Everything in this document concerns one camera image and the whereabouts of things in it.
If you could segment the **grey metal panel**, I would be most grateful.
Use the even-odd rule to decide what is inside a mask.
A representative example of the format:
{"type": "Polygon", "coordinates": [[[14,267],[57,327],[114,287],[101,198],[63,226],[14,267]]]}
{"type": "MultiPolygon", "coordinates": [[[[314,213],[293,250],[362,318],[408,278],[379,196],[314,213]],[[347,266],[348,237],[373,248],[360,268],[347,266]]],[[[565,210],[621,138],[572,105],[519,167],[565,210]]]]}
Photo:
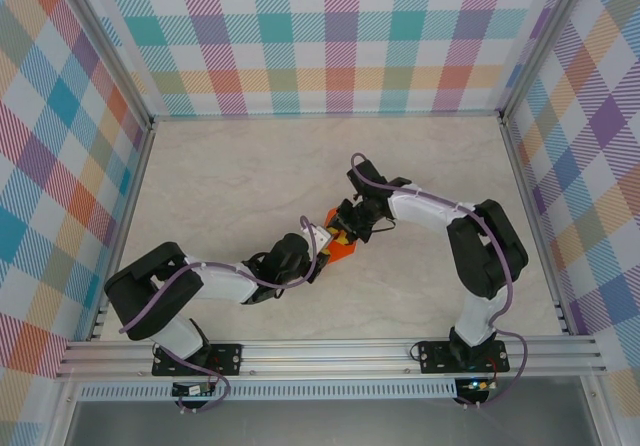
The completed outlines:
{"type": "Polygon", "coordinates": [[[576,413],[507,420],[428,401],[83,402],[64,446],[600,446],[576,413]]]}

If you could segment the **small black circuit board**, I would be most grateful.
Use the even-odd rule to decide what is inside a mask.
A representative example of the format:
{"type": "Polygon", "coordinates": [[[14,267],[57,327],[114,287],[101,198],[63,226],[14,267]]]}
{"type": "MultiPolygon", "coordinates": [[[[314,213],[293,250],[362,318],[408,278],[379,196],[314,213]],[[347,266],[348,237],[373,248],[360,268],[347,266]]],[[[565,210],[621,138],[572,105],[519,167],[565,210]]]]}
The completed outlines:
{"type": "Polygon", "coordinates": [[[173,383],[171,395],[176,398],[211,397],[215,389],[213,383],[173,383]]]}

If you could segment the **long aluminium mounting rail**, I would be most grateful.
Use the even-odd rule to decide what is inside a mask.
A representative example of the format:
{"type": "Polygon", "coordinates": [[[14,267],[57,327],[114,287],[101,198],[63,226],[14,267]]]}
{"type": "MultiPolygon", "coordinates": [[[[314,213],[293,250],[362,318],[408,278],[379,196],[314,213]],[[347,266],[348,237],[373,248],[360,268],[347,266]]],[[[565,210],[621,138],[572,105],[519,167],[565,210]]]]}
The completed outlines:
{"type": "MultiPolygon", "coordinates": [[[[603,355],[589,336],[538,336],[524,342],[502,336],[512,377],[591,376],[606,373],[603,355]]],[[[243,343],[242,379],[382,379],[417,377],[409,348],[415,339],[255,340],[243,343]]],[[[131,341],[75,342],[65,351],[58,381],[152,378],[152,344],[131,341]]]]}

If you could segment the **thin aluminium rear rail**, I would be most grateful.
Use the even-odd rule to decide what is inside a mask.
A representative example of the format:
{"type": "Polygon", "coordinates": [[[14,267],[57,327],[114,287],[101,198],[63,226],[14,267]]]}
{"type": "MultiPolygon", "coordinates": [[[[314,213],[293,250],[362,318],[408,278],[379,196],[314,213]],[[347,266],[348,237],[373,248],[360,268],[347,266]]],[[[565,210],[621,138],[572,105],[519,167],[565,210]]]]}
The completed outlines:
{"type": "Polygon", "coordinates": [[[154,123],[204,122],[204,121],[245,121],[245,120],[302,120],[302,119],[345,119],[345,118],[466,118],[466,117],[500,117],[496,110],[448,110],[423,112],[342,112],[342,113],[281,113],[281,114],[235,114],[235,115],[155,115],[154,123]]]}

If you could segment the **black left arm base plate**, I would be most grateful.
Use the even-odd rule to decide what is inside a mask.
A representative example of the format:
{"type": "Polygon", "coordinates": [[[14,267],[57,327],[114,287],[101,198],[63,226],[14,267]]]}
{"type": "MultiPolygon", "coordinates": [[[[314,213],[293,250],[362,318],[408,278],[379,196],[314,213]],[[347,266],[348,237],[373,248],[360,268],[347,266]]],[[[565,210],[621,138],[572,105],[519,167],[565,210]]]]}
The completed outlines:
{"type": "Polygon", "coordinates": [[[238,376],[242,362],[241,344],[210,343],[189,358],[183,364],[173,359],[163,348],[155,345],[151,374],[163,376],[204,376],[204,369],[215,371],[224,376],[238,376]]]}

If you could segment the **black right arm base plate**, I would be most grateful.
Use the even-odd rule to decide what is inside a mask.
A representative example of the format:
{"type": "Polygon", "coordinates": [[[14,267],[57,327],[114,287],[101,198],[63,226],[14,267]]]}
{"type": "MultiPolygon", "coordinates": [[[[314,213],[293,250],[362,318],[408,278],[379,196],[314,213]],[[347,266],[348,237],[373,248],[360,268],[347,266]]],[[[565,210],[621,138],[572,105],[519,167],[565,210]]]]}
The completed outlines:
{"type": "Polygon", "coordinates": [[[464,342],[421,341],[418,360],[423,374],[504,373],[510,371],[505,343],[488,340],[475,347],[464,342]]]}

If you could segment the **aluminium side rail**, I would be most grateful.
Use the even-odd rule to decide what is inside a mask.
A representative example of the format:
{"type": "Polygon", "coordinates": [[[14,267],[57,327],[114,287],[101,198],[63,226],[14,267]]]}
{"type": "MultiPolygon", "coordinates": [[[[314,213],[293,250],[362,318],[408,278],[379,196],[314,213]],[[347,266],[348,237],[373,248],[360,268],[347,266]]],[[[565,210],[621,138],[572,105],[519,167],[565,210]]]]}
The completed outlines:
{"type": "MultiPolygon", "coordinates": [[[[154,126],[150,126],[143,135],[143,143],[140,151],[139,159],[136,165],[135,174],[132,177],[129,191],[126,197],[126,202],[123,209],[123,216],[116,229],[114,236],[113,246],[108,257],[107,269],[105,271],[105,278],[109,279],[115,274],[120,266],[124,249],[126,246],[127,238],[131,228],[135,208],[140,195],[142,183],[151,156],[154,140],[156,136],[156,130],[154,126]]],[[[97,296],[91,309],[93,315],[91,320],[85,328],[83,341],[92,341],[99,339],[101,335],[101,328],[104,324],[104,318],[108,311],[108,298],[104,293],[104,286],[101,285],[97,290],[97,296]]]]}
{"type": "Polygon", "coordinates": [[[545,241],[542,223],[538,215],[534,196],[528,187],[525,170],[519,158],[515,142],[511,136],[508,121],[499,116],[498,125],[561,330],[566,335],[574,336],[576,335],[575,324],[571,315],[565,308],[565,298],[560,287],[557,271],[553,264],[550,250],[545,241]]]}

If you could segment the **slanted aluminium frame post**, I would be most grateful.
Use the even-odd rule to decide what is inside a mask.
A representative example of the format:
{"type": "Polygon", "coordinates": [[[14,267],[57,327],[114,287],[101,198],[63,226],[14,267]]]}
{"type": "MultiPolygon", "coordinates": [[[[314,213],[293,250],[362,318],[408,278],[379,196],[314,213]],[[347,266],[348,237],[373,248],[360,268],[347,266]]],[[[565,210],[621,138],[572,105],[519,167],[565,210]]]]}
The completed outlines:
{"type": "Polygon", "coordinates": [[[503,124],[513,115],[531,88],[534,77],[556,44],[578,0],[534,0],[523,23],[524,38],[509,60],[510,75],[496,104],[503,124]]]}
{"type": "Polygon", "coordinates": [[[85,34],[94,46],[98,56],[104,62],[114,83],[118,86],[134,116],[147,130],[153,126],[153,118],[134,85],[124,63],[121,61],[113,42],[106,33],[99,16],[89,0],[67,0],[78,18],[85,34]]]}

